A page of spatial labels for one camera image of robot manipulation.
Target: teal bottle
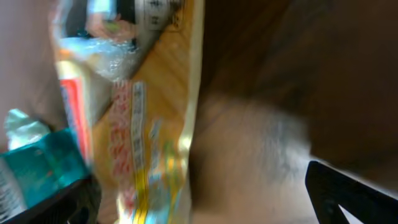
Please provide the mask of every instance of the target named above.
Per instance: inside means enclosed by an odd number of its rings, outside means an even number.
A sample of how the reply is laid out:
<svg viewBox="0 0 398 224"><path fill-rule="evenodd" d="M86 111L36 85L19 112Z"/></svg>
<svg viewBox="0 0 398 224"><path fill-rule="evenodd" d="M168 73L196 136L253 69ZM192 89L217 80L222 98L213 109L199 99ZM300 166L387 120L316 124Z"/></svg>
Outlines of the teal bottle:
<svg viewBox="0 0 398 224"><path fill-rule="evenodd" d="M88 175L69 129L0 155L0 223Z"/></svg>

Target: hand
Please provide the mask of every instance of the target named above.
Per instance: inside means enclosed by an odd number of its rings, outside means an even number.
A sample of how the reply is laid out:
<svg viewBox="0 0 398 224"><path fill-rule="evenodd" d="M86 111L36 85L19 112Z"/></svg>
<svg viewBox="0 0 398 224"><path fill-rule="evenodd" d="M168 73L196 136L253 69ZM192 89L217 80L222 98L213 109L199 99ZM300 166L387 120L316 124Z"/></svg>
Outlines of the hand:
<svg viewBox="0 0 398 224"><path fill-rule="evenodd" d="M105 28L103 19L104 16L102 13L90 14L86 23L86 29L94 37L113 39L114 35Z"/></svg>
<svg viewBox="0 0 398 224"><path fill-rule="evenodd" d="M119 18L120 16L118 16L115 20L115 23L118 26L118 31L114 34L113 40L116 42L124 42L135 38L136 25L128 21L119 20Z"/></svg>

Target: brown surface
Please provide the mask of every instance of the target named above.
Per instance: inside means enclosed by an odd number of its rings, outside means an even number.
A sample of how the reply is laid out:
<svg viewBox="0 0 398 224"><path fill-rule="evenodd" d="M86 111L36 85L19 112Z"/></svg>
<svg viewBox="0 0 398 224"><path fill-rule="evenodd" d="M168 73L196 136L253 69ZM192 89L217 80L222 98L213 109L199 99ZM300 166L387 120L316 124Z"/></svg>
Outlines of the brown surface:
<svg viewBox="0 0 398 224"><path fill-rule="evenodd" d="M65 124L48 7L0 5L1 118L20 108ZM206 2L194 223L316 223L303 185L310 148L396 189L396 8L391 0Z"/></svg>

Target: blurry object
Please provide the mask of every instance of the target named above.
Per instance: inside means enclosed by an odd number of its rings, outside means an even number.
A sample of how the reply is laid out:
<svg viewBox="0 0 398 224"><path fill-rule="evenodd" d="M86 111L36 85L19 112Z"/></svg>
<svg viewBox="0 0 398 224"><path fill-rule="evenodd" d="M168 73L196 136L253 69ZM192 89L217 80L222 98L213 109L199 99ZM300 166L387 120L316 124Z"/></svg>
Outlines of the blurry object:
<svg viewBox="0 0 398 224"><path fill-rule="evenodd" d="M320 224L349 224L340 207L361 223L398 223L398 201L312 161L305 185Z"/></svg>
<svg viewBox="0 0 398 224"><path fill-rule="evenodd" d="M161 30L170 23L170 18L182 5L182 1L153 0L60 0L51 21L53 47L56 55L67 50L68 59L86 63L98 75L115 81L130 78L149 49L159 39ZM136 25L136 38L123 43L92 37L85 30L87 13L103 12L112 21L116 13L121 19ZM108 21L106 27L115 30ZM95 62L88 62L96 55Z"/></svg>
<svg viewBox="0 0 398 224"><path fill-rule="evenodd" d="M0 222L88 176L68 129L0 156Z"/></svg>
<svg viewBox="0 0 398 224"><path fill-rule="evenodd" d="M130 10L120 7L128 3L117 1L116 10ZM132 76L180 3L134 1L137 37L122 43L125 47L90 36L83 1L62 1L51 24L70 128L104 195L118 201L117 208L115 203L101 207L117 209L120 223L190 220L187 169L200 84L203 1L190 1L187 29L164 33L154 49L164 55L153 54ZM118 29L114 25L105 22L108 31ZM96 47L85 49L88 43ZM100 223L116 221L107 214L99 212Z"/></svg>
<svg viewBox="0 0 398 224"><path fill-rule="evenodd" d="M100 202L101 189L90 176L58 191L6 223L95 224Z"/></svg>
<svg viewBox="0 0 398 224"><path fill-rule="evenodd" d="M19 109L13 109L8 112L8 116L4 121L4 129L8 137L8 150L37 142L50 133L46 125L30 118Z"/></svg>

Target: plastic wrapper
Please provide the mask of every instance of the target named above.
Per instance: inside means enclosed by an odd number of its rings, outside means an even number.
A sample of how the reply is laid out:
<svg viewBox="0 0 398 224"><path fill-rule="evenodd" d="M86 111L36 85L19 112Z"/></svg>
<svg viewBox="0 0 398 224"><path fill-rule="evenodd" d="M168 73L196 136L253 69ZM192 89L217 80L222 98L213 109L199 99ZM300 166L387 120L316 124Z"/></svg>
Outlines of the plastic wrapper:
<svg viewBox="0 0 398 224"><path fill-rule="evenodd" d="M118 4L131 8L131 11L118 12L121 7ZM131 77L158 40L159 30L168 23L166 19L161 19L156 29L148 29L143 22L146 4L149 4L149 0L58 0L51 17L53 44L62 49L56 56L62 57L63 52L72 54L75 60L85 63L92 71L111 81ZM167 7L158 11L157 15L159 18L169 18L177 9L178 5ZM123 18L125 13L124 17L136 25L136 38L115 43L90 36L85 30L87 14L104 11L109 20L114 19L117 13L121 13Z"/></svg>
<svg viewBox="0 0 398 224"><path fill-rule="evenodd" d="M144 16L139 9L145 2L149 0L135 1L137 18ZM58 5L57 12L63 11ZM118 73L123 69L116 69L110 78L98 69L113 63L110 51L99 47L77 53L78 48L63 47L57 35L62 19L60 14L55 18L51 30L68 123L103 189L98 221L116 221L107 211L117 210L119 223L189 223L188 153L200 68L192 69L199 71L194 77L160 69L126 78ZM142 31L135 59L142 60L160 32L137 25ZM119 55L118 61L124 61L126 54ZM131 72L139 67L133 64Z"/></svg>
<svg viewBox="0 0 398 224"><path fill-rule="evenodd" d="M4 121L4 129L8 137L8 150L37 142L50 133L50 129L46 125L30 118L19 109L8 112Z"/></svg>

